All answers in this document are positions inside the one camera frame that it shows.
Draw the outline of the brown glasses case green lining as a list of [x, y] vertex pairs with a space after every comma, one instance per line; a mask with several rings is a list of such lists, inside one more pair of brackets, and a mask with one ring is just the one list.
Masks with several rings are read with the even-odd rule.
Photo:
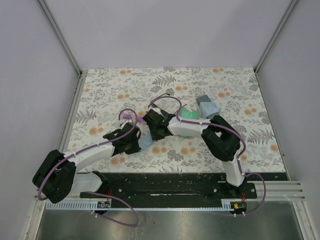
[[183, 106], [179, 116], [185, 119], [198, 120], [200, 117], [200, 112], [198, 110], [189, 111], [187, 108]]

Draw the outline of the light blue cleaning cloth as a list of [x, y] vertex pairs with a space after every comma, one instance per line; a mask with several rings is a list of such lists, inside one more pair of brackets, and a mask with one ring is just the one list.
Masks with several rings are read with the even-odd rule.
[[146, 132], [139, 140], [138, 145], [141, 151], [144, 151], [153, 145], [153, 140], [150, 132]]

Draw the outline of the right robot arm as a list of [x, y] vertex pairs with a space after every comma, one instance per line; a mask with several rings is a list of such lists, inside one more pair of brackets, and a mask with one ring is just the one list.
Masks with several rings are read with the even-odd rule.
[[228, 194], [239, 198], [246, 191], [244, 174], [240, 170], [238, 158], [244, 141], [226, 120], [216, 115], [212, 119], [190, 120], [159, 108], [150, 109], [142, 118], [153, 141], [168, 136], [187, 136], [202, 139], [212, 155], [222, 161], [228, 184]]

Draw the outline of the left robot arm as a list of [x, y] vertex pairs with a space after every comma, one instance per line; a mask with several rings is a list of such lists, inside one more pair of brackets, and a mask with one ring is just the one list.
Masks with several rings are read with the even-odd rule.
[[32, 183], [38, 188], [40, 201], [62, 201], [72, 190], [75, 175], [80, 170], [102, 159], [125, 153], [137, 153], [141, 130], [131, 122], [104, 136], [106, 141], [87, 146], [66, 156], [59, 150], [50, 151], [35, 173]]

